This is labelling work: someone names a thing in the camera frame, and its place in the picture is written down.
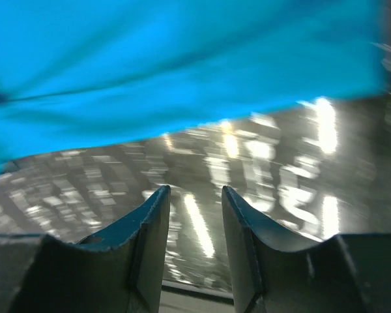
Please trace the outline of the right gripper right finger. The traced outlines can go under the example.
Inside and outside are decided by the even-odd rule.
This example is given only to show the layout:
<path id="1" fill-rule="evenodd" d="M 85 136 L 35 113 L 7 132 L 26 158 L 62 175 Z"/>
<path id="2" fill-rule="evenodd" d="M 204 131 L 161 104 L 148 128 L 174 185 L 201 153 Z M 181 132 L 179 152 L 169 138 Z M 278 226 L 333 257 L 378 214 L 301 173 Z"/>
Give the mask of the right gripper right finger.
<path id="1" fill-rule="evenodd" d="M 317 242 L 222 190 L 237 312 L 391 312 L 391 233 Z"/>

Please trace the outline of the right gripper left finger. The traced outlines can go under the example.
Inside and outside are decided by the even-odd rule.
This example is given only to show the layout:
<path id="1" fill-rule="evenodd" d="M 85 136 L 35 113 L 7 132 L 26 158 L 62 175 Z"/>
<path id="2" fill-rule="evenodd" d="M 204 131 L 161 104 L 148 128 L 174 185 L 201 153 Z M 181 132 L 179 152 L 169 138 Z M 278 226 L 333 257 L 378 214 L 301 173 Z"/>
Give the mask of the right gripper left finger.
<path id="1" fill-rule="evenodd" d="M 157 312 L 170 188 L 77 243 L 0 234 L 0 312 Z"/>

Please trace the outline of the blue t shirt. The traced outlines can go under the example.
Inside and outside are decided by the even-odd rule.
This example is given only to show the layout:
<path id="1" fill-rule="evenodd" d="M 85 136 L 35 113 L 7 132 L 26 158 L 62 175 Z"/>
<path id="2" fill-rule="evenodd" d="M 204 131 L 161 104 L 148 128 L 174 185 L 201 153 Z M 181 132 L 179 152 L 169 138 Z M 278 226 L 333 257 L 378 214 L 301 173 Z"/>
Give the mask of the blue t shirt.
<path id="1" fill-rule="evenodd" d="M 384 1 L 0 1 L 0 172 L 386 85 Z"/>

